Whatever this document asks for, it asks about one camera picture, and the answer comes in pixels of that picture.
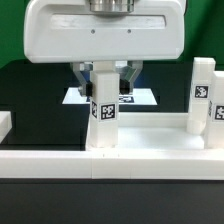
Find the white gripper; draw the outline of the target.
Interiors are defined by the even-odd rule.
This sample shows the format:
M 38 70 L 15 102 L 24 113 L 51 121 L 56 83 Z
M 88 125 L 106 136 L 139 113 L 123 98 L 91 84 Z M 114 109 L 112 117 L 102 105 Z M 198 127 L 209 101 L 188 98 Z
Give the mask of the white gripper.
M 24 54 L 34 63 L 69 63 L 82 97 L 93 84 L 83 72 L 95 61 L 118 61 L 120 93 L 132 94 L 143 69 L 136 60 L 178 58 L 184 49 L 185 0 L 134 0 L 131 13 L 94 13 L 89 0 L 30 0 Z

